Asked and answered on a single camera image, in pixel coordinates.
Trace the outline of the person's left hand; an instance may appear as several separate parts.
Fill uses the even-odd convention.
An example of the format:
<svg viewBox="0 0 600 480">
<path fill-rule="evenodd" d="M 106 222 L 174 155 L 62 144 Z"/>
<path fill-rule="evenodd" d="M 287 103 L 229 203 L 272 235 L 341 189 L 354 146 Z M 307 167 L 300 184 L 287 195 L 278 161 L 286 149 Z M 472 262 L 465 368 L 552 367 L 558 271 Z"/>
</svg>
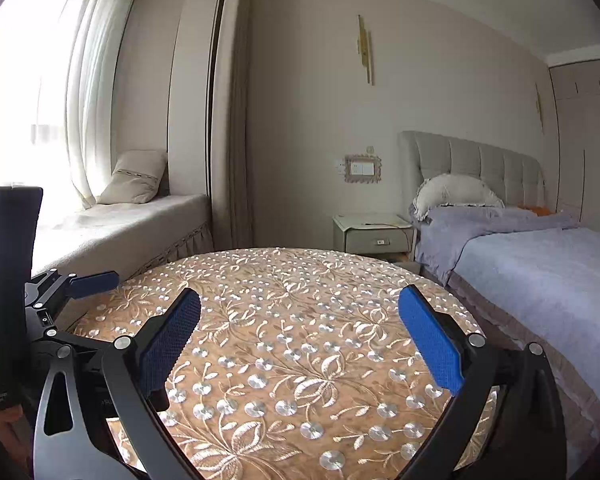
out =
<svg viewBox="0 0 600 480">
<path fill-rule="evenodd" d="M 31 479 L 29 423 L 20 406 L 0 412 L 0 479 Z"/>
</svg>

